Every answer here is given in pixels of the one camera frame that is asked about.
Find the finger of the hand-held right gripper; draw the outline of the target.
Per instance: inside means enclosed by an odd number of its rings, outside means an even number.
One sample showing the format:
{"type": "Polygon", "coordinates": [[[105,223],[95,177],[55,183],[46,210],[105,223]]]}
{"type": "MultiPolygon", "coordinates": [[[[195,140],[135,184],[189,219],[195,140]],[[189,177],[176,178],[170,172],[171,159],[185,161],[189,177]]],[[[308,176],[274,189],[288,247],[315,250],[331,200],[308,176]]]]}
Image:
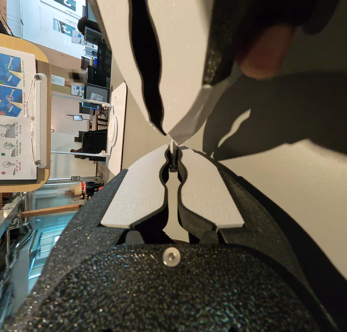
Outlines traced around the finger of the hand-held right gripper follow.
{"type": "Polygon", "coordinates": [[[106,44],[145,120],[160,134],[161,49],[148,0],[89,0],[106,44]]]}
{"type": "Polygon", "coordinates": [[[240,4],[241,0],[147,0],[161,54],[162,128],[178,145],[197,133],[240,75],[229,72],[215,86],[203,84],[213,14],[228,14],[240,4]]]}

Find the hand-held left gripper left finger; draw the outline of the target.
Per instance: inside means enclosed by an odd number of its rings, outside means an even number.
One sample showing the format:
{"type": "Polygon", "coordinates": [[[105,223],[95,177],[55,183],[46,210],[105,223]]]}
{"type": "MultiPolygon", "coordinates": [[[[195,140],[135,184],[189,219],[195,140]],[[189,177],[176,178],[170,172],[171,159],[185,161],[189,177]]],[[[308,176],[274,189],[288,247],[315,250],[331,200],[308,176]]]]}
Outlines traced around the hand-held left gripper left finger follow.
{"type": "Polygon", "coordinates": [[[169,217],[169,146],[164,144],[133,163],[101,219],[109,228],[138,231],[145,243],[161,243],[169,217]]]}

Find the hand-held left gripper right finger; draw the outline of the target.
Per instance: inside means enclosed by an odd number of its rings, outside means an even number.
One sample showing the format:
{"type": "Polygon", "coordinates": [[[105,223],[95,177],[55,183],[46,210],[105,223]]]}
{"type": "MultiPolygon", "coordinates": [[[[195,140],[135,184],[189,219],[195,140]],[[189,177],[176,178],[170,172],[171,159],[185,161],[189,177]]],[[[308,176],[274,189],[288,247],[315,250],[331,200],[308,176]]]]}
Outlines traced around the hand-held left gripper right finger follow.
{"type": "Polygon", "coordinates": [[[177,191],[179,223],[197,239],[207,231],[241,228],[243,217],[217,166],[202,154],[181,148],[177,191]]]}

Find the silver bolt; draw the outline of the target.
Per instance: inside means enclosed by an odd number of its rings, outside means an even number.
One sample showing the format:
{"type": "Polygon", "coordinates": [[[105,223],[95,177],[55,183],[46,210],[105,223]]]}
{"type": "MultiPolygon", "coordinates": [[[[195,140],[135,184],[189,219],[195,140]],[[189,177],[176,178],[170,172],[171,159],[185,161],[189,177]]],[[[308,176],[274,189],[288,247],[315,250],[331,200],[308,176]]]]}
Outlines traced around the silver bolt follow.
{"type": "Polygon", "coordinates": [[[171,173],[175,173],[175,172],[177,172],[177,168],[178,168],[178,155],[179,155],[179,153],[178,153],[178,146],[173,139],[170,139],[169,150],[170,150],[169,169],[170,169],[171,173]]]}

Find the person's right hand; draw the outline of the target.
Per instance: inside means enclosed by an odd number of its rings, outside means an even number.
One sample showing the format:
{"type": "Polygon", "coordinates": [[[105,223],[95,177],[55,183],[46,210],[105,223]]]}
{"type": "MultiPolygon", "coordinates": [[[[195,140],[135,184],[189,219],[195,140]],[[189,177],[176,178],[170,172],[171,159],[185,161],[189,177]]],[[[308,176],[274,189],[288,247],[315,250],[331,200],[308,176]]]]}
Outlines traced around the person's right hand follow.
{"type": "Polygon", "coordinates": [[[292,43],[296,27],[278,24],[257,33],[236,55],[241,72],[257,80],[273,77],[292,43]]]}

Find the clear acrylic stand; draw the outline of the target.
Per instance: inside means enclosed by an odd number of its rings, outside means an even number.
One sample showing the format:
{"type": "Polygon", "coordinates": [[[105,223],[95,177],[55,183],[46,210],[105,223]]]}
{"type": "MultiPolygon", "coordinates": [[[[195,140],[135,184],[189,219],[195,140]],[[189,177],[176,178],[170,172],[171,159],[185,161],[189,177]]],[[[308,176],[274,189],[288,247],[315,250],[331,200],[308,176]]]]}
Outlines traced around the clear acrylic stand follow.
{"type": "MultiPolygon", "coordinates": [[[[77,101],[83,101],[83,102],[88,102],[90,104],[96,105],[99,107],[99,110],[112,110],[114,112],[114,106],[110,103],[105,103],[105,102],[99,102],[99,101],[94,101],[94,100],[84,100],[81,98],[65,95],[65,94],[57,94],[57,93],[52,93],[52,96],[55,97],[62,97],[65,99],[70,99],[70,100],[77,100],[77,101]]],[[[107,157],[110,156],[110,150],[107,149],[106,151],[103,151],[101,153],[84,153],[84,152],[62,152],[62,151],[53,151],[51,150],[51,154],[66,154],[66,155],[77,155],[77,156],[93,156],[93,157],[107,157]]]]}

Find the instruction sheet on wooden stand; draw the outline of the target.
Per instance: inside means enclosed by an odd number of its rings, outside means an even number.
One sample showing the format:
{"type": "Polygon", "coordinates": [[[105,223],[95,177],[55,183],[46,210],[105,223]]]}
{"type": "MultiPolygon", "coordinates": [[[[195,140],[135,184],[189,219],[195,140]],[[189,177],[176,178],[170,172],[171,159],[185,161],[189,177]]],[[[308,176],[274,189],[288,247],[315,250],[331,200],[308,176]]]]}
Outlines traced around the instruction sheet on wooden stand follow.
{"type": "Polygon", "coordinates": [[[47,77],[47,123],[46,123],[46,158],[47,164],[44,169],[37,169],[37,182],[29,183],[25,181],[23,183],[14,183],[13,185],[0,183],[0,192],[28,192],[34,191],[42,187],[50,177],[50,164],[51,164],[51,66],[46,55],[33,43],[16,38],[10,35],[0,34],[0,46],[3,48],[9,48],[19,52],[26,52],[35,55],[37,72],[43,73],[47,77]]]}

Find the printed instruction sheet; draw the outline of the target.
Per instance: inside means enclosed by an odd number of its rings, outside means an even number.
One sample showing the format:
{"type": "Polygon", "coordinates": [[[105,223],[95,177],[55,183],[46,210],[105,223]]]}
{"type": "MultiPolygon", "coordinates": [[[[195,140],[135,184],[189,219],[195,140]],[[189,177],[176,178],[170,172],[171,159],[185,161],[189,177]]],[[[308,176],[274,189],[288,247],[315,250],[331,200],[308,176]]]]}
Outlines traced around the printed instruction sheet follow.
{"type": "Polygon", "coordinates": [[[0,178],[2,181],[36,180],[33,160],[32,120],[35,56],[0,49],[0,178]]]}

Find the dark wall sign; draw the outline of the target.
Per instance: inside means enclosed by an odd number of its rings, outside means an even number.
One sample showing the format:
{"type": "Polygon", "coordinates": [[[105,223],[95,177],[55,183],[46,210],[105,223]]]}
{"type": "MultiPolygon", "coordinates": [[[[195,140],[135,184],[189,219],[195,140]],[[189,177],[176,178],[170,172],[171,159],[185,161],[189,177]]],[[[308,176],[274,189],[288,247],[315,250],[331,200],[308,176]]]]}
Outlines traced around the dark wall sign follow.
{"type": "Polygon", "coordinates": [[[63,5],[66,8],[68,8],[69,10],[76,12],[76,1],[75,0],[54,0],[54,1],[60,5],[63,5]]]}
{"type": "Polygon", "coordinates": [[[53,29],[59,33],[72,37],[75,27],[68,25],[67,23],[53,18],[53,29]]]}

